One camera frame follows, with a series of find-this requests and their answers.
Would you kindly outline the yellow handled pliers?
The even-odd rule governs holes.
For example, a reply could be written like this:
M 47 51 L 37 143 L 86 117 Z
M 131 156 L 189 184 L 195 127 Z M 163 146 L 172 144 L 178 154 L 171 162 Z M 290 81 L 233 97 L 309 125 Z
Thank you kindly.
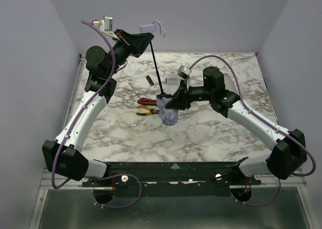
M 160 111 L 158 109 L 151 108 L 146 105 L 137 105 L 137 108 L 147 110 L 147 112 L 136 112 L 135 114 L 138 116 L 148 116 L 148 115 L 160 114 Z

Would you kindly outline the mint green umbrella case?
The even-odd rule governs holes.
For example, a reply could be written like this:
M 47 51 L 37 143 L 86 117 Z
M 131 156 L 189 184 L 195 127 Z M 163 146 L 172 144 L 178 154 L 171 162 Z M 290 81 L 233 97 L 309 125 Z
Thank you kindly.
M 236 93 L 238 95 L 238 91 L 237 91 L 237 89 L 236 89 L 231 77 L 229 76 L 229 74 L 224 73 L 223 76 L 224 76 L 225 88 L 227 90 L 229 90 L 231 92 L 234 92 L 234 93 Z

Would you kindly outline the purple umbrella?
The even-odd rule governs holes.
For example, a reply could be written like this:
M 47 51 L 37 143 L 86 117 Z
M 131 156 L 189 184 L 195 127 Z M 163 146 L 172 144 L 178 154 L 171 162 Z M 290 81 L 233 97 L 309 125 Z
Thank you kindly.
M 157 30 L 157 27 L 159 27 L 159 33 L 162 37 L 166 36 L 165 30 L 161 24 L 160 21 L 154 20 L 152 21 L 151 24 L 146 24 L 146 25 L 141 25 L 139 27 L 140 34 L 148 34 L 148 33 L 155 33 Z M 156 104 L 159 108 L 159 118 L 161 119 L 161 122 L 165 126 L 173 126 L 178 122 L 178 111 L 176 109 L 167 109 L 166 105 L 171 101 L 171 97 L 169 97 L 167 94 L 164 93 L 162 83 L 160 80 L 160 75 L 158 72 L 157 64 L 156 64 L 156 59 L 155 59 L 155 54 L 153 50 L 152 43 L 150 44 L 151 52 L 152 52 L 152 57 L 154 61 L 154 66 L 155 66 L 155 71 L 158 79 L 158 83 L 160 86 L 160 91 L 161 94 L 156 96 Z

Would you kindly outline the clear plastic screw box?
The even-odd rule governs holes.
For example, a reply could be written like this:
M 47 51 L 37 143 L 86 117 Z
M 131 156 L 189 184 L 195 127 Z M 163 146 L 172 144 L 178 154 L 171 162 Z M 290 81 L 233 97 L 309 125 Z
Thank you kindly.
M 168 95 L 173 95 L 178 90 L 181 80 L 183 80 L 183 78 L 177 75 L 176 73 L 167 74 L 166 93 Z

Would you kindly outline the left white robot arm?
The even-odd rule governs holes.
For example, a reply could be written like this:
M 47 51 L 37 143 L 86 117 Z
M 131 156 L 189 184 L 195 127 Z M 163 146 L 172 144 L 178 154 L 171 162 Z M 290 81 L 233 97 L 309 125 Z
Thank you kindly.
M 97 116 L 112 98 L 117 81 L 112 78 L 128 57 L 140 57 L 154 38 L 151 33 L 129 34 L 117 29 L 115 45 L 109 52 L 100 46 L 90 47 L 85 54 L 89 77 L 82 100 L 71 120 L 53 140 L 45 141 L 42 151 L 46 167 L 53 175 L 80 181 L 85 177 L 102 178 L 109 165 L 85 158 L 81 151 Z

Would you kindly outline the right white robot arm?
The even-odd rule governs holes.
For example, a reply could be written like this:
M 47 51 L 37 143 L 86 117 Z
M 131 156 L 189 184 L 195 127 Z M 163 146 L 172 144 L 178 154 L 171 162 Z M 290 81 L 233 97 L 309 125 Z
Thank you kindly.
M 219 68 L 203 69 L 203 85 L 199 87 L 191 87 L 181 80 L 166 109 L 186 110 L 192 102 L 200 101 L 208 101 L 215 112 L 242 125 L 271 151 L 266 156 L 239 160 L 235 167 L 242 176 L 271 174 L 285 180 L 306 162 L 304 134 L 298 129 L 290 131 L 276 125 L 243 103 L 238 94 L 226 89 L 224 74 Z

